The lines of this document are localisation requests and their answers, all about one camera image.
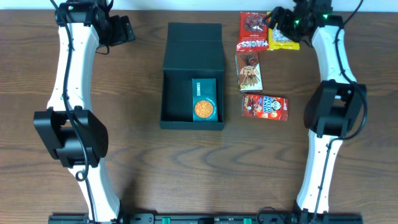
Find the yellow Hacks candy bag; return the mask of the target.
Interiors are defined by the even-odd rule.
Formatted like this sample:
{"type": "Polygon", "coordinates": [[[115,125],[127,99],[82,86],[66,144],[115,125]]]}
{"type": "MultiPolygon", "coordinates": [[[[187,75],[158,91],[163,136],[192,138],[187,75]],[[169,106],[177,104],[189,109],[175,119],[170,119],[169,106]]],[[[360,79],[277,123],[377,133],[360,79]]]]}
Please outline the yellow Hacks candy bag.
{"type": "Polygon", "coordinates": [[[273,11],[268,12],[267,15],[269,16],[266,20],[268,25],[274,23],[273,28],[268,27],[268,43],[269,43],[269,50],[299,50],[300,44],[298,42],[294,42],[293,40],[289,39],[285,36],[281,30],[278,29],[278,21],[279,15],[282,14],[282,25],[280,28],[283,30],[294,30],[300,21],[295,21],[294,18],[290,14],[287,14],[286,20],[284,20],[284,9],[279,9],[278,7],[275,8],[273,11]]]}

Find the red Hacks candy bag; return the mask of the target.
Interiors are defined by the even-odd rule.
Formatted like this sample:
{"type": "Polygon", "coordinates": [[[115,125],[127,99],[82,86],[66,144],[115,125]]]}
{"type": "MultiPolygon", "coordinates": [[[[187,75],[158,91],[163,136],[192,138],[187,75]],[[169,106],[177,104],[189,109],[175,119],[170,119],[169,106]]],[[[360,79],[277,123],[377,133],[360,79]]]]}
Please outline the red Hacks candy bag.
{"type": "Polygon", "coordinates": [[[240,12],[237,52],[260,52],[269,48],[268,27],[263,22],[266,14],[240,12]]]}

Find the brown Pocky box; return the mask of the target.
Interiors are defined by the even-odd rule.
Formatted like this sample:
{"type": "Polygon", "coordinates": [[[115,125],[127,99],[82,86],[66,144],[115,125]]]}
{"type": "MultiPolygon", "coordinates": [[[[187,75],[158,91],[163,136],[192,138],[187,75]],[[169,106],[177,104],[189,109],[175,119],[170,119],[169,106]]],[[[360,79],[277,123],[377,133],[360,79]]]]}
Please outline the brown Pocky box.
{"type": "Polygon", "coordinates": [[[235,55],[238,89],[241,93],[262,91],[259,54],[237,52],[235,55]]]}

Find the black gift box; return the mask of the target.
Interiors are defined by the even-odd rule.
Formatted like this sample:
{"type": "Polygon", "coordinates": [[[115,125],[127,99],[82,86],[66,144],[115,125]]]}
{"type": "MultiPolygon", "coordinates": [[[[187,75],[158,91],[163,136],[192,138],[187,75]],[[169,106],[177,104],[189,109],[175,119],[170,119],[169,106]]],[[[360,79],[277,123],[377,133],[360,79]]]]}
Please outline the black gift box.
{"type": "Polygon", "coordinates": [[[168,24],[163,72],[162,129],[222,130],[224,128],[224,50],[218,23],[168,24]],[[194,79],[214,79],[217,115],[196,122],[194,79]]]}

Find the teal Crunchies box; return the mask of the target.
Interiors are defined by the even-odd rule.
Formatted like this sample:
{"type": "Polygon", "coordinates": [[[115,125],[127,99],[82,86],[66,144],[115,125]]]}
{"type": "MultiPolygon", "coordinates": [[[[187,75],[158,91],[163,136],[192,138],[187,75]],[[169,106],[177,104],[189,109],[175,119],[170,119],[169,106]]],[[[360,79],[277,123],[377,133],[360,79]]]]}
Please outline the teal Crunchies box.
{"type": "Polygon", "coordinates": [[[218,121],[215,78],[193,78],[193,121],[208,123],[218,121]]]}

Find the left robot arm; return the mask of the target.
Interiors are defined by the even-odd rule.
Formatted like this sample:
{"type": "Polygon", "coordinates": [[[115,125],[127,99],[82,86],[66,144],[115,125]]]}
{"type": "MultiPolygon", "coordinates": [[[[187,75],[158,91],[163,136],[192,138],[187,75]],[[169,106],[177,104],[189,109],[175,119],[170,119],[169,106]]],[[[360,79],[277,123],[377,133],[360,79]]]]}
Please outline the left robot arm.
{"type": "Polygon", "coordinates": [[[109,0],[53,2],[60,54],[52,95],[34,113],[34,128],[51,157],[78,182],[88,213],[53,214],[49,223],[130,223],[105,164],[108,131],[91,103],[93,62],[98,50],[135,39],[128,16],[110,16],[109,0]]]}

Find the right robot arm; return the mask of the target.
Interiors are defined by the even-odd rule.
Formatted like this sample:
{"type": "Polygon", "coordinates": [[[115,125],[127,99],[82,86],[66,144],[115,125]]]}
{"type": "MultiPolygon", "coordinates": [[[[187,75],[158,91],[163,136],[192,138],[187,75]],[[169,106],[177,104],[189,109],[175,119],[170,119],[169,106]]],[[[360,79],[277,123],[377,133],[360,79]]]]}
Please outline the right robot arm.
{"type": "Polygon", "coordinates": [[[320,85],[307,103],[308,157],[301,189],[291,212],[266,207],[259,223],[362,223],[361,215],[329,213],[329,189],[338,151],[355,138],[368,117],[367,89],[356,81],[346,56],[347,20],[332,13],[331,1],[299,0],[292,10],[274,8],[264,22],[294,42],[312,46],[317,54],[320,85]]]}

